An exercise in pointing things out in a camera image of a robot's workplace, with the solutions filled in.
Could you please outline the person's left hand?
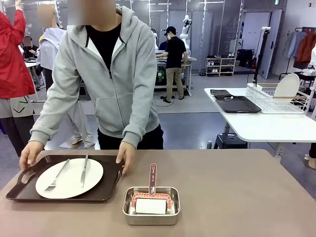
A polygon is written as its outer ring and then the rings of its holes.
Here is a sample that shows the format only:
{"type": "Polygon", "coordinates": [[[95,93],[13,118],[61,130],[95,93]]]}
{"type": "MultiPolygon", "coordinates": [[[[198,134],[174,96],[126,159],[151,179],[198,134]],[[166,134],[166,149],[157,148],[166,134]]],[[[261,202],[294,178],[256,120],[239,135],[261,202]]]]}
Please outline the person's left hand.
{"type": "Polygon", "coordinates": [[[135,154],[136,148],[133,145],[124,141],[121,142],[116,158],[116,163],[119,164],[124,161],[124,164],[122,165],[122,175],[126,175],[132,167],[135,154]]]}

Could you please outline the person's right hand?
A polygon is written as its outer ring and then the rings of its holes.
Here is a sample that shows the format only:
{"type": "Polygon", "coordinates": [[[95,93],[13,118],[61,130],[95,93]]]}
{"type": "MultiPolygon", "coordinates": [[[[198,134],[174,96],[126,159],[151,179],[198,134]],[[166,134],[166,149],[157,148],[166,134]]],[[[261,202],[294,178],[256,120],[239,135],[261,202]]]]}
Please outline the person's right hand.
{"type": "Polygon", "coordinates": [[[30,141],[21,152],[19,165],[21,170],[26,170],[36,163],[37,156],[44,150],[44,145],[38,141],[30,141]]]}

